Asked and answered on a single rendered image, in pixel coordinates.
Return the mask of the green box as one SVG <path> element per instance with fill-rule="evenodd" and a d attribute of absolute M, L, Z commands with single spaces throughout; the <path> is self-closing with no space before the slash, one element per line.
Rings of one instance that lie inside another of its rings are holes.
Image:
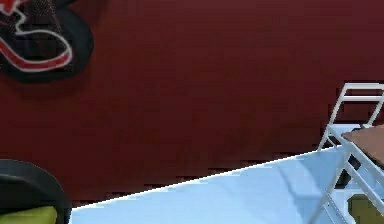
<path fill-rule="evenodd" d="M 348 199 L 348 212 L 355 224 L 384 224 L 384 216 L 366 195 L 355 194 Z"/>

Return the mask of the white chair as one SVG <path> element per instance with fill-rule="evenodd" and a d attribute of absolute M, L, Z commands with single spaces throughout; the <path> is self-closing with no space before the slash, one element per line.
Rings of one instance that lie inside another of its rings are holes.
<path fill-rule="evenodd" d="M 384 107 L 383 83 L 345 83 L 330 113 L 317 150 L 332 146 L 354 128 L 374 125 Z"/>

